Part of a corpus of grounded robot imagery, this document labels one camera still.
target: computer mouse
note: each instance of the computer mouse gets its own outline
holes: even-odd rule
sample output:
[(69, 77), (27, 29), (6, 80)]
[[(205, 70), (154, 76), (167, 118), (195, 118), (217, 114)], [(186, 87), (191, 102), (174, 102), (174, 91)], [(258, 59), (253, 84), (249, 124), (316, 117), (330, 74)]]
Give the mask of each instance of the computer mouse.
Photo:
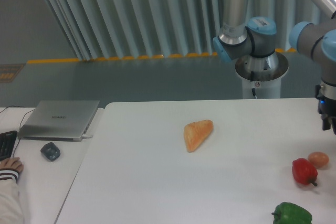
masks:
[(41, 152), (50, 161), (55, 161), (61, 155), (61, 151), (59, 150), (59, 148), (57, 148), (57, 146), (53, 142), (45, 144), (42, 147)]

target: keyboard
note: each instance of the keyboard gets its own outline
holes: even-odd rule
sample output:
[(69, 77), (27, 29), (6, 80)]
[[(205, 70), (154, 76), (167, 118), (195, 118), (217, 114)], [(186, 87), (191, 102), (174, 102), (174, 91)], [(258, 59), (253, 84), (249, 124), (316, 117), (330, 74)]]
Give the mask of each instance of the keyboard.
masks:
[(0, 133), (0, 161), (11, 157), (17, 131)]

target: silver laptop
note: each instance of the silver laptop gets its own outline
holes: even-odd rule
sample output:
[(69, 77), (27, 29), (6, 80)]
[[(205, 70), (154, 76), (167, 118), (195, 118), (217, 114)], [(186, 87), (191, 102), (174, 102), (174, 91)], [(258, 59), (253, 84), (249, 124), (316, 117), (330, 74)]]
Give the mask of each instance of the silver laptop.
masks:
[(17, 137), (32, 140), (81, 141), (99, 101), (40, 101)]

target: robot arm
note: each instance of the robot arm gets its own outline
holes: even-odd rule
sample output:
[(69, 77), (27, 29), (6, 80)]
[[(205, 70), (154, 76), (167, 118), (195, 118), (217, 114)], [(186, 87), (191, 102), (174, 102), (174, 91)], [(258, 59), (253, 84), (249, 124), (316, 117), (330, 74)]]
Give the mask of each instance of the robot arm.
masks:
[[(213, 39), (214, 48), (224, 61), (238, 59), (237, 74), (251, 83), (265, 83), (281, 78), (288, 61), (275, 54), (276, 25), (266, 17), (252, 18), (245, 26), (247, 0), (224, 0), (223, 26)], [(316, 86), (323, 130), (333, 126), (336, 134), (336, 0), (313, 0), (331, 20), (314, 25), (297, 24), (290, 34), (290, 44), (322, 67), (322, 81)]]
[(333, 127), (336, 134), (336, 0), (312, 0), (331, 20), (314, 25), (300, 22), (291, 31), (289, 42), (299, 53), (311, 58), (322, 69), (316, 86), (322, 129)]
[(224, 0), (223, 26), (213, 39), (218, 56), (236, 61), (243, 83), (243, 98), (279, 98), (280, 80), (288, 61), (275, 53), (276, 24), (268, 17), (254, 17), (246, 24), (247, 0)]

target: person's hand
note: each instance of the person's hand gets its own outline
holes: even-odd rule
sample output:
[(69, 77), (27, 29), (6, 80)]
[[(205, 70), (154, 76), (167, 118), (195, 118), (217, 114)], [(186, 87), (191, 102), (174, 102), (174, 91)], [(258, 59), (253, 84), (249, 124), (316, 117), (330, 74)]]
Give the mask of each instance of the person's hand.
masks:
[(6, 158), (1, 161), (0, 169), (14, 169), (21, 173), (23, 171), (23, 164), (19, 157)]

